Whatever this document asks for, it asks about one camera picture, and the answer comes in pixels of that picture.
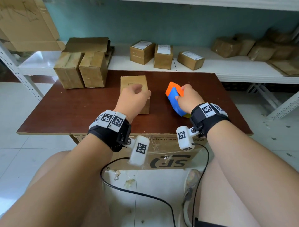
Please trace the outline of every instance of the blue wall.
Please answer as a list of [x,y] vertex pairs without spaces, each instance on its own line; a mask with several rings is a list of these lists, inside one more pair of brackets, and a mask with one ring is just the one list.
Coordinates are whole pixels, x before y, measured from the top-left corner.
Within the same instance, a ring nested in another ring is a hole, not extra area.
[[248,32],[260,38],[275,26],[299,22],[299,12],[116,0],[44,0],[61,40],[106,37],[113,43],[148,40],[211,46],[218,36]]

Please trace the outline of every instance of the brown tabletop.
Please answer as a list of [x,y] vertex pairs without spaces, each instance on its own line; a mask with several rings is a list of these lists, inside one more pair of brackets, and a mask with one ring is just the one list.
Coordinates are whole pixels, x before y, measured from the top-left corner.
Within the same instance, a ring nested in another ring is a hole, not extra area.
[[175,134],[179,126],[191,127],[189,119],[180,117],[171,107],[165,91],[170,81],[190,83],[206,102],[223,108],[231,122],[246,134],[252,134],[229,94],[213,73],[139,72],[110,70],[105,88],[63,89],[60,81],[52,86],[32,111],[18,134],[83,135],[89,125],[105,110],[113,110],[120,94],[120,77],[146,75],[150,97],[150,114],[138,115],[132,134]]

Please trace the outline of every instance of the rubik's cube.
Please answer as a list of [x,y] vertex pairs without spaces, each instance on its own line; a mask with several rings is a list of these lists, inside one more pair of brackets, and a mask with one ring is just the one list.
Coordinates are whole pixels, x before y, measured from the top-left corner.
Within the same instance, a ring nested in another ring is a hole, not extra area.
[[190,114],[184,112],[179,104],[178,104],[178,101],[176,101],[175,97],[176,96],[181,96],[183,97],[184,96],[184,91],[181,89],[181,86],[174,83],[174,82],[170,82],[169,85],[168,85],[168,88],[165,92],[166,96],[168,97],[170,103],[171,103],[171,106],[172,108],[175,110],[175,112],[180,115],[180,116],[184,116],[184,117],[187,117],[187,118],[190,118]]

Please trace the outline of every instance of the gray sneaker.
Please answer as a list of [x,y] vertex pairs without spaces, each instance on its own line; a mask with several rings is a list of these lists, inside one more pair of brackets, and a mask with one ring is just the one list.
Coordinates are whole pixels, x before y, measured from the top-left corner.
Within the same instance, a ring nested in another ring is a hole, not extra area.
[[202,173],[192,169],[187,175],[184,186],[184,199],[182,202],[182,211],[179,214],[179,227],[192,227],[192,209],[196,186]]

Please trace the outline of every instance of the white tiled floor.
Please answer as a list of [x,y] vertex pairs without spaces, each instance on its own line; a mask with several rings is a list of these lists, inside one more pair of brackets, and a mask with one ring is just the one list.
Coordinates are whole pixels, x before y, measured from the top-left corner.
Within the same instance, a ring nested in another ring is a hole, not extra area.
[[[51,84],[37,84],[45,94]],[[278,94],[286,99],[289,94]],[[281,120],[268,121],[264,100],[259,95],[231,92],[232,100],[254,132],[253,138],[280,156],[299,171],[299,109]],[[21,136],[16,131],[38,104],[21,83],[0,83],[0,215],[25,191],[31,178],[51,155],[71,150],[75,143],[69,136]],[[191,163],[203,169],[207,154],[201,152]],[[124,187],[134,179],[129,189],[148,193],[168,201],[178,215],[183,197],[185,170],[121,171],[119,180],[109,171],[105,177]],[[105,188],[115,227],[171,226],[171,211],[160,201]]]

